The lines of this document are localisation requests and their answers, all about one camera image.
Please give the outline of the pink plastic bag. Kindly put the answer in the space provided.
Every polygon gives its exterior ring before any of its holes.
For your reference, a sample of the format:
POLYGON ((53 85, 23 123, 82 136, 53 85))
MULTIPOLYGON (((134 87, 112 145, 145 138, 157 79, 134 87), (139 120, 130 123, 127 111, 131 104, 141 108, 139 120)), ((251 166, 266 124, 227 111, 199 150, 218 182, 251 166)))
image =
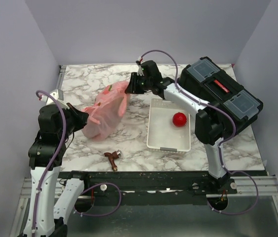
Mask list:
POLYGON ((88 139, 102 141, 112 134, 124 116, 130 94, 125 93, 128 81, 119 81, 108 85, 98 93, 94 105, 83 112, 89 115, 82 133, 88 139))

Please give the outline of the red fake pomegranate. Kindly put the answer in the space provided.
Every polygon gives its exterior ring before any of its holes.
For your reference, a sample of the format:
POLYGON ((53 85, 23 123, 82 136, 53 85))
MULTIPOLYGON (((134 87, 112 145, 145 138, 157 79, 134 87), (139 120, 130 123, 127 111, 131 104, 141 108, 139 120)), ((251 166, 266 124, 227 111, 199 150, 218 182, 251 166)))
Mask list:
POLYGON ((183 127, 187 123, 187 116, 181 112, 175 113, 172 118, 172 123, 176 127, 183 127))

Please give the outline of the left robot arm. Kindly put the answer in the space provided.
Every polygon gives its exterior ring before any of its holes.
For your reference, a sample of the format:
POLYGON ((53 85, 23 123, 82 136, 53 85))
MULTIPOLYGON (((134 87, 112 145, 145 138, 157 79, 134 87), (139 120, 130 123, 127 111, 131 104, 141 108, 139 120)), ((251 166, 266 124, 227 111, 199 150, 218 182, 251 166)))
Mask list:
POLYGON ((72 171, 59 198, 56 186, 65 140, 87 124, 88 114, 70 103, 58 108, 55 104, 39 110, 39 131, 28 151, 32 189, 30 208, 22 237, 65 237, 67 222, 79 195, 90 191, 90 178, 83 171, 72 171))

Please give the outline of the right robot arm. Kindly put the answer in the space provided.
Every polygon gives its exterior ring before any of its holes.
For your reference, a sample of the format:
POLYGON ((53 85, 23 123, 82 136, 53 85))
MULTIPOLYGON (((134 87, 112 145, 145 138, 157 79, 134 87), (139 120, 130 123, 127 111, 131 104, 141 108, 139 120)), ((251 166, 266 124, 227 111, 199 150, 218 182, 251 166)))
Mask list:
POLYGON ((162 99, 171 101, 195 118, 195 134, 204 144, 208 159, 208 188, 217 194, 226 188, 231 172, 223 161, 223 143, 235 136, 236 125, 232 117, 219 107, 188 92, 179 85, 178 65, 175 78, 162 77, 153 60, 136 61, 138 71, 131 73, 128 94, 152 91, 162 99))

